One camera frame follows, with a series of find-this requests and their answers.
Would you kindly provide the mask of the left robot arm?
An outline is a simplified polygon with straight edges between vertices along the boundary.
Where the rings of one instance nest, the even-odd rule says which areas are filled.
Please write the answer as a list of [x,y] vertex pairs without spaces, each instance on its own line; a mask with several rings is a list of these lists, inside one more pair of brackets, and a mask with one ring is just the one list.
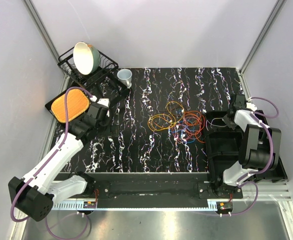
[[39,222],[54,205],[75,195],[89,198],[95,193],[95,179],[81,171],[57,184],[53,181],[67,162],[93,139],[96,130],[110,119],[109,106],[107,98],[91,103],[88,113],[77,123],[65,126],[65,133],[32,170],[22,178],[13,177],[9,181],[10,217],[14,222],[23,222],[22,218],[15,217],[15,209]]

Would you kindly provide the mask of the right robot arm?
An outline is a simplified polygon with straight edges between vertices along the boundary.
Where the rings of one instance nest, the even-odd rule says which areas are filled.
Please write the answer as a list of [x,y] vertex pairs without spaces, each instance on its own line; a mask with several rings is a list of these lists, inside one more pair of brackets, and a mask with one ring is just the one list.
[[279,164],[282,132],[270,127],[257,116],[275,119],[279,116],[278,107],[270,100],[256,97],[270,103],[276,110],[275,115],[258,112],[255,104],[243,94],[233,94],[224,121],[227,126],[239,127],[243,131],[238,160],[222,172],[221,179],[213,186],[218,198],[225,198],[235,188],[241,188],[254,175],[273,171]]

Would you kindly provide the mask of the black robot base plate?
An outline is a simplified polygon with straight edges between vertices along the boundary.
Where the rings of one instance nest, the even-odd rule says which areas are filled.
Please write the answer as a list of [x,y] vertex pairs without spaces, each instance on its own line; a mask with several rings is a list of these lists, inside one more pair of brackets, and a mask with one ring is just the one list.
[[210,200],[242,199],[237,187],[214,189],[209,174],[198,173],[88,173],[98,190],[100,210],[182,209],[212,211]]

